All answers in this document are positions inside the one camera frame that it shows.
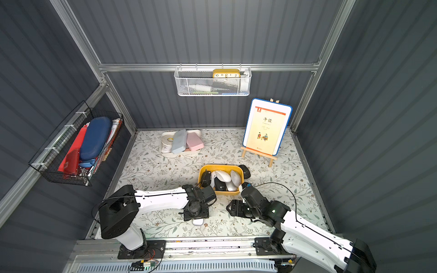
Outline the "silver mouse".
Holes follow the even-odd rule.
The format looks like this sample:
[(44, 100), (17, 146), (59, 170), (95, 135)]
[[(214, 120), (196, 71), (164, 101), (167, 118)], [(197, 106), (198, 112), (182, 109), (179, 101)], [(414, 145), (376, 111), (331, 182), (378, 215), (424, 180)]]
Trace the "silver mouse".
[(204, 224), (204, 219), (193, 219), (192, 224), (194, 226), (202, 226)]

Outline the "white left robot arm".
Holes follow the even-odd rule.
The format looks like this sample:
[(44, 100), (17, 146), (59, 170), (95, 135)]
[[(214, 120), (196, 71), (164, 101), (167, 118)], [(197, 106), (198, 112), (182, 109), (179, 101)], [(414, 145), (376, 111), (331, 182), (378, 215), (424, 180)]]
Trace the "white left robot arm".
[(125, 185), (98, 206), (101, 238), (117, 240), (127, 251), (147, 249), (145, 232), (135, 226), (134, 219), (166, 209), (182, 211), (185, 222), (202, 225), (209, 217), (209, 207), (217, 200), (212, 187), (183, 185), (172, 190), (141, 191)]

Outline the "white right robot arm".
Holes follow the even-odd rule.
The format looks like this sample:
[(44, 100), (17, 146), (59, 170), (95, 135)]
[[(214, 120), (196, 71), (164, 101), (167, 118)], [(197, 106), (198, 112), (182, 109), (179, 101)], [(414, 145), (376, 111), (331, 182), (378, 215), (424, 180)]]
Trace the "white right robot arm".
[(257, 238), (253, 247), (258, 255), (292, 254), (304, 258), (330, 273), (374, 273), (377, 264), (369, 246), (362, 240), (352, 242), (298, 216), (286, 204), (269, 201), (254, 186), (241, 192), (226, 210), (232, 217), (250, 219), (274, 228), (269, 238)]

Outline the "yellow storage box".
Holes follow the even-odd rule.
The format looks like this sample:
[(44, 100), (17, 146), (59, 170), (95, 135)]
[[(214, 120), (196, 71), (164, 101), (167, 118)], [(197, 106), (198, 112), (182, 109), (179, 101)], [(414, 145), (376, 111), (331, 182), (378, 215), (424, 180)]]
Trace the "yellow storage box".
[(239, 166), (208, 164), (200, 169), (198, 186), (211, 186), (217, 195), (236, 196), (244, 182), (244, 172)]

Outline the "pink case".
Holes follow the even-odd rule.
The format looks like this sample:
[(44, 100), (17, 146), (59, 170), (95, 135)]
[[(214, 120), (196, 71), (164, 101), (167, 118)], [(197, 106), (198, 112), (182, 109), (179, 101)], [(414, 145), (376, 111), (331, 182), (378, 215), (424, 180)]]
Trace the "pink case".
[(186, 145), (191, 151), (198, 151), (204, 148), (204, 142), (196, 133), (188, 133)]

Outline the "floral table mat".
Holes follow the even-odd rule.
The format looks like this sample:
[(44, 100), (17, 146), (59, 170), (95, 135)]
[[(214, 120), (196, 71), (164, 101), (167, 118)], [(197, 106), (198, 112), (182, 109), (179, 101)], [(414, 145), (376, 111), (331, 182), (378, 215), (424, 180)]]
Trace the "floral table mat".
[[(296, 209), (314, 225), (327, 229), (324, 216), (306, 175), (290, 132), (286, 132), (278, 159), (271, 163), (255, 154), (242, 153), (242, 129), (203, 130), (205, 147), (195, 155), (165, 157), (160, 152), (160, 131), (141, 131), (124, 165), (117, 186), (131, 184), (144, 191), (170, 190), (196, 184), (200, 169), (207, 164), (245, 165), (249, 181), (270, 200)], [(272, 228), (248, 219), (231, 217), (226, 211), (229, 196), (220, 195), (202, 226), (185, 222), (179, 210), (167, 209), (138, 216), (135, 224), (149, 238), (238, 237), (268, 235)]]

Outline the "grey pencil case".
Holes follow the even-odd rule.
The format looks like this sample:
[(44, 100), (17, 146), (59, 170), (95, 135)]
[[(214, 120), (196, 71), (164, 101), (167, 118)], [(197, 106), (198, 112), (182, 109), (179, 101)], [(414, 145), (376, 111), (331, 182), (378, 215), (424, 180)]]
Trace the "grey pencil case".
[(173, 154), (179, 154), (184, 152), (186, 149), (187, 142), (187, 131), (186, 129), (177, 131), (173, 136), (173, 144), (171, 148), (171, 152)]

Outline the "white tray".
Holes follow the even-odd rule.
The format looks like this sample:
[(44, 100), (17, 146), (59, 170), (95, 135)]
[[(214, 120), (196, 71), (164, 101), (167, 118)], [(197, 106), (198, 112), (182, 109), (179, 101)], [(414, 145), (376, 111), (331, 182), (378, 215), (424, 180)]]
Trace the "white tray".
[[(176, 133), (176, 131), (165, 131), (164, 133), (167, 133), (167, 134), (173, 134), (173, 135), (174, 135), (174, 134)], [(178, 156), (181, 156), (181, 157), (195, 157), (195, 156), (197, 156), (197, 155), (199, 154), (200, 151), (201, 151), (201, 150), (198, 150), (198, 151), (191, 151), (191, 150), (187, 147), (186, 150), (185, 150), (184, 152), (181, 152), (181, 153), (179, 153), (179, 154), (173, 154), (172, 152), (170, 152), (170, 153), (167, 153), (167, 154), (163, 154), (163, 153), (161, 153), (161, 155), (164, 156), (164, 157), (166, 157), (166, 158), (176, 158), (176, 157), (178, 157)]]

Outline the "white tape roll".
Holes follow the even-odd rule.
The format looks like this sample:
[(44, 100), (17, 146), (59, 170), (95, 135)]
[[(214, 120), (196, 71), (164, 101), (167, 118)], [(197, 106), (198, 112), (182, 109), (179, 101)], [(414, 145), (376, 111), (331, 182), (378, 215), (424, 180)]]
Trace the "white tape roll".
[(173, 146), (173, 134), (164, 133), (161, 136), (161, 153), (167, 154), (170, 153)]

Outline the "small circuit board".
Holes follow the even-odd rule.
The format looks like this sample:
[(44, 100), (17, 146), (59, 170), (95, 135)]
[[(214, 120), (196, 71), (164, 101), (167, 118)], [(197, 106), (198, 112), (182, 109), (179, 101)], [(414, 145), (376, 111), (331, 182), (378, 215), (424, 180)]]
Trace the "small circuit board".
[(139, 260), (137, 262), (131, 263), (128, 268), (128, 272), (140, 272), (140, 273), (150, 273), (156, 270), (160, 265), (160, 262), (157, 260)]

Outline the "beige book with red stripe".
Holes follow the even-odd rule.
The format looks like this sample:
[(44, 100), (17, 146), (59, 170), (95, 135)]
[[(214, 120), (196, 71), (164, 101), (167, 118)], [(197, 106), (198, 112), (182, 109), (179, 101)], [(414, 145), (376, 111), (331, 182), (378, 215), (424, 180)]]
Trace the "beige book with red stripe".
[(251, 114), (252, 119), (249, 122), (250, 128), (245, 146), (264, 154), (275, 155), (278, 142), (282, 138), (286, 114), (257, 106)]

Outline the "blue oval case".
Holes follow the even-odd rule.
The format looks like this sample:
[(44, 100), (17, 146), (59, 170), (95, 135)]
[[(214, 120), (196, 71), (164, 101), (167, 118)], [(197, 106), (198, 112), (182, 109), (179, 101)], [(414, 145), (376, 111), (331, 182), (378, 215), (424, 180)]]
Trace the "blue oval case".
[(107, 142), (112, 121), (108, 117), (96, 117), (89, 123), (80, 148), (80, 160), (88, 161), (98, 157)]

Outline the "yellow clock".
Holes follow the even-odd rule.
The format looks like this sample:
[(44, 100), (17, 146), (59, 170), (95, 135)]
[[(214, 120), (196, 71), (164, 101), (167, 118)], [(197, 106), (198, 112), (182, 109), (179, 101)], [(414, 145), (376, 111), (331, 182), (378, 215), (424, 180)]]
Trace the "yellow clock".
[(214, 79), (217, 78), (240, 78), (240, 70), (235, 68), (220, 68), (213, 70)]

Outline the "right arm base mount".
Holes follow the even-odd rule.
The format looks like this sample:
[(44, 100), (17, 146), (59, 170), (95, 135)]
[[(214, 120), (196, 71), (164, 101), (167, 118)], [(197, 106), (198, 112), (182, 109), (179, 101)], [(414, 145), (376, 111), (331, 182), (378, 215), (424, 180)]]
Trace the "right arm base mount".
[(286, 255), (297, 257), (296, 254), (287, 252), (278, 242), (271, 241), (269, 237), (256, 237), (252, 246), (256, 249), (258, 256)]

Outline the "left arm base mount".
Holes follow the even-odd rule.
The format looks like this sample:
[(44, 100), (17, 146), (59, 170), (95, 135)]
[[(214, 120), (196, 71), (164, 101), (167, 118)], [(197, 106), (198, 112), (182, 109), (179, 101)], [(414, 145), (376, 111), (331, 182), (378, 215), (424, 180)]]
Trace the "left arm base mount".
[(128, 250), (124, 245), (119, 248), (117, 259), (161, 259), (166, 250), (165, 240), (147, 241), (146, 246), (141, 246), (136, 250)]

